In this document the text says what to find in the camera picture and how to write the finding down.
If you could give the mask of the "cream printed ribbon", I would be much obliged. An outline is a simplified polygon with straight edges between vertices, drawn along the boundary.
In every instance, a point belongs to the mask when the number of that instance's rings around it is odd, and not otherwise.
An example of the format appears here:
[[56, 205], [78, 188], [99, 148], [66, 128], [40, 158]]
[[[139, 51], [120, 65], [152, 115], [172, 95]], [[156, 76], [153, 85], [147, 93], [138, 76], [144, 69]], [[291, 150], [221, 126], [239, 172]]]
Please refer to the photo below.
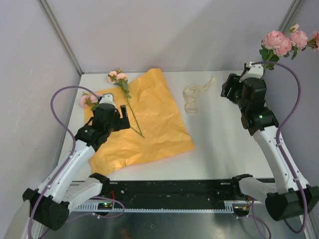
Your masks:
[[208, 91], [214, 84], [215, 78], [212, 77], [205, 85], [190, 85], [183, 91], [183, 98], [185, 100], [184, 110], [188, 115], [195, 115], [198, 113], [197, 99], [200, 94]]

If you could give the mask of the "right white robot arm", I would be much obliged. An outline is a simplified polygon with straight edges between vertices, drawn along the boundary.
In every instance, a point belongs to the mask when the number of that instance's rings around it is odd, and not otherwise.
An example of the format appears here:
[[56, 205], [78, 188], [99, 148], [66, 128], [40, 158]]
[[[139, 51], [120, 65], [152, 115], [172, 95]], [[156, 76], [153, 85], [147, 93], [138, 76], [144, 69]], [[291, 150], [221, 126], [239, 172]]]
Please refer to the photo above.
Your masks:
[[262, 183], [250, 174], [233, 177], [230, 195], [241, 200], [246, 195], [263, 204], [275, 221], [309, 213], [319, 201], [319, 188], [311, 186], [294, 163], [281, 135], [279, 123], [265, 105], [266, 83], [231, 73], [222, 84], [221, 96], [238, 105], [243, 127], [261, 148], [274, 176], [275, 185]]

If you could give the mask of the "orange flower bouquet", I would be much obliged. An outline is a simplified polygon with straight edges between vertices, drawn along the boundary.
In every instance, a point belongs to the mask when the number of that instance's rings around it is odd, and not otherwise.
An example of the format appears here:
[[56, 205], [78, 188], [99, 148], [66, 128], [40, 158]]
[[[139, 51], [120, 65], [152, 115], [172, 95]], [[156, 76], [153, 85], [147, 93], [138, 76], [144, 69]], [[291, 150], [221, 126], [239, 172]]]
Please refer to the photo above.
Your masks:
[[129, 83], [129, 90], [130, 100], [120, 87], [97, 92], [111, 93], [117, 107], [127, 107], [131, 128], [110, 135], [90, 159], [93, 172], [108, 175], [195, 148], [161, 69], [148, 70]]

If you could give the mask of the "pink rose flower stem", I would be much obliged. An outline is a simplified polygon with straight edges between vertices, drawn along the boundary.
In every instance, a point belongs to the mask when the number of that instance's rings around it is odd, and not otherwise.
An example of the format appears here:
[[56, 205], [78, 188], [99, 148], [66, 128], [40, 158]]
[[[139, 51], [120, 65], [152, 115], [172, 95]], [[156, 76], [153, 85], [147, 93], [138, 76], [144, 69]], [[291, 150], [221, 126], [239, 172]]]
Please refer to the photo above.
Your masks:
[[305, 51], [307, 48], [318, 51], [318, 31], [308, 36], [297, 23], [292, 25], [287, 33], [273, 30], [261, 40], [259, 53], [265, 61], [262, 66], [264, 70], [274, 70], [275, 63], [280, 58], [291, 57], [294, 60], [300, 51]]

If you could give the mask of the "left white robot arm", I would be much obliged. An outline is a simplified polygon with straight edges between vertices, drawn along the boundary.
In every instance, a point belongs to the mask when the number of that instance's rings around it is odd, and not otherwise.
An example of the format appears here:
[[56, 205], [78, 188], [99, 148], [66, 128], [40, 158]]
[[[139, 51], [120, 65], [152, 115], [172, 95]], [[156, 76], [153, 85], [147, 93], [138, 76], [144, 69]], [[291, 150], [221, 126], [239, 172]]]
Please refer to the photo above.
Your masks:
[[37, 189], [26, 189], [23, 193], [23, 200], [30, 201], [30, 219], [56, 231], [66, 223], [70, 213], [87, 200], [96, 196], [107, 198], [110, 180], [102, 174], [93, 173], [74, 188], [70, 188], [70, 184], [112, 132], [129, 128], [126, 106], [117, 109], [110, 103], [99, 104], [73, 137], [73, 146], [66, 158]]

